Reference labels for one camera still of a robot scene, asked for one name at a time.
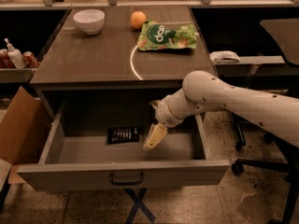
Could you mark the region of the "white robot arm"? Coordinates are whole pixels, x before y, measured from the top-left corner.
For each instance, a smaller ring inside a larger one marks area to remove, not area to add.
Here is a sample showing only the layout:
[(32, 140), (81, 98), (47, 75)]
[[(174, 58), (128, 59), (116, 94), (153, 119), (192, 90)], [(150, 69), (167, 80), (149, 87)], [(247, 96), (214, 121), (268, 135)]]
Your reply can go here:
[(146, 150), (160, 144), (169, 128), (211, 107), (223, 107), (299, 147), (298, 99), (229, 85), (205, 71), (189, 73), (180, 90), (156, 101), (153, 106), (158, 123), (149, 129), (143, 146)]

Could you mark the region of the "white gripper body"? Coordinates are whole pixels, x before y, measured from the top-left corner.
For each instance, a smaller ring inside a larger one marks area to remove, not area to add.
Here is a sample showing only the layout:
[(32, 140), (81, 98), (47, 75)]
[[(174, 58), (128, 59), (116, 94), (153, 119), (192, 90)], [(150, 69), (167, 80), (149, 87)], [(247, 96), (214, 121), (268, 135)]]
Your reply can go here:
[(167, 95), (158, 102), (155, 118), (167, 128), (174, 128), (184, 120), (184, 98), (177, 95)]

